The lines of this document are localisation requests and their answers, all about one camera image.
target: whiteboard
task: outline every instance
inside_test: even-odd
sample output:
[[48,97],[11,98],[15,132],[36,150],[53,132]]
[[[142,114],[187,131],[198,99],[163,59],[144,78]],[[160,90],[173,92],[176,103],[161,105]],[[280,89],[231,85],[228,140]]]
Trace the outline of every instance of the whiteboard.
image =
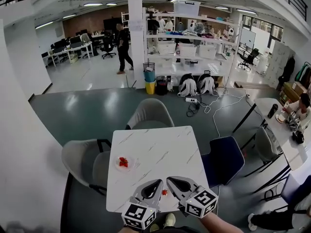
[[270,33],[261,30],[259,28],[256,28],[254,26],[252,26],[252,31],[256,33],[254,48],[257,48],[260,53],[265,53],[268,46]]
[[253,49],[255,37],[256,37],[256,33],[252,32],[250,30],[247,30],[247,29],[242,29],[242,35],[241,35],[240,43],[242,43],[242,44],[248,46],[249,48]]

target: green floor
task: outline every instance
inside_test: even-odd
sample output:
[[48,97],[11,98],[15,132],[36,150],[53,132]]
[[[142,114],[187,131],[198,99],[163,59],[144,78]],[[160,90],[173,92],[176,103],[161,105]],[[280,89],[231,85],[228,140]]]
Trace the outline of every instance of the green floor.
[[[247,92],[251,95],[249,100],[251,104],[253,104],[251,100],[254,98],[278,98],[278,92],[271,90],[248,90]],[[231,88],[229,94],[243,96],[245,91]],[[111,141],[113,132],[124,129],[138,104],[143,99],[150,97],[158,98],[166,105],[175,126],[191,125],[193,127],[201,154],[208,153],[210,140],[218,137],[212,119],[215,110],[238,100],[230,96],[223,96],[213,103],[209,114],[204,114],[204,109],[200,108],[194,117],[186,116],[189,103],[186,103],[183,98],[177,97],[176,93],[150,96],[144,90],[131,88],[40,95],[34,97],[31,105],[51,134],[60,144],[64,145],[70,140],[93,138],[107,138]],[[202,101],[205,103],[211,103],[215,99],[216,97],[208,94],[202,96]],[[220,135],[232,135],[233,129],[249,109],[250,105],[246,99],[242,99],[238,104],[218,111],[215,120]],[[233,135],[239,146],[256,132],[260,123],[260,116],[253,112]],[[244,168],[228,186],[222,189],[219,200],[219,216],[237,225],[244,232],[248,231],[247,215],[258,206],[263,206],[259,203],[259,194],[254,196],[250,193],[283,168],[280,163],[279,166],[274,165],[269,168],[263,175],[242,178],[243,175],[259,166],[259,157],[250,150]],[[179,213],[176,213],[176,216],[177,225],[181,226],[186,223],[188,226],[203,231],[197,219],[190,216],[185,219]],[[105,197],[74,182],[69,199],[67,226],[67,232],[114,233],[122,227],[122,220],[119,214],[110,213],[105,209]]]

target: brown wall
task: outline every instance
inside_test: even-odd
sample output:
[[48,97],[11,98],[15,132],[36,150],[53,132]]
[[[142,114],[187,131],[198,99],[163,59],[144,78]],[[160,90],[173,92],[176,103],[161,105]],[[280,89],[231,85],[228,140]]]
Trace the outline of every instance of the brown wall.
[[[144,3],[143,7],[153,6],[159,11],[174,11],[173,4],[171,3]],[[82,29],[87,29],[90,33],[94,31],[101,31],[104,29],[103,20],[110,19],[112,17],[118,18],[121,17],[121,12],[128,12],[127,5],[117,6],[113,8],[107,8],[102,10],[97,10],[93,12],[89,12],[77,17],[73,17],[71,19],[63,21],[65,37],[75,36],[76,32],[81,31]],[[207,15],[208,17],[229,17],[229,13],[200,7],[199,15]],[[208,22],[208,24],[212,25],[217,32],[218,29],[225,29],[224,24]]]

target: white shirt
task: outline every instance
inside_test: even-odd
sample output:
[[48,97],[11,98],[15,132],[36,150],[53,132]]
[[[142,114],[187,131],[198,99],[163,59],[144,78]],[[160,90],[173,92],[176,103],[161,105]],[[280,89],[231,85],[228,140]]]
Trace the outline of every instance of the white shirt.
[[299,108],[299,101],[295,103],[291,103],[289,107],[291,108],[292,111],[295,111],[296,116],[299,117],[300,127],[302,128],[302,130],[304,130],[309,125],[309,122],[311,121],[311,108],[308,107],[307,112],[303,114],[301,112],[301,109]]
[[160,25],[160,29],[164,29],[165,20],[161,19],[161,20],[158,20],[158,22],[159,22],[159,25]]
[[[311,193],[295,206],[295,211],[307,210],[311,205]],[[300,229],[311,222],[307,214],[293,214],[292,225],[295,229]]]
[[164,27],[164,29],[173,31],[173,23],[172,21],[168,21]]

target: white cabinet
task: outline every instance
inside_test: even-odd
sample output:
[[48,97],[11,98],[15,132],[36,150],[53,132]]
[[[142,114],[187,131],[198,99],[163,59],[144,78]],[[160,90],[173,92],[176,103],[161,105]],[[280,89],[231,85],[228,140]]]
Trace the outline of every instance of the white cabinet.
[[273,88],[276,88],[278,85],[278,78],[283,74],[283,70],[286,66],[286,63],[290,57],[295,54],[293,50],[284,44],[276,41],[272,57],[269,60],[268,68],[266,71],[265,80]]

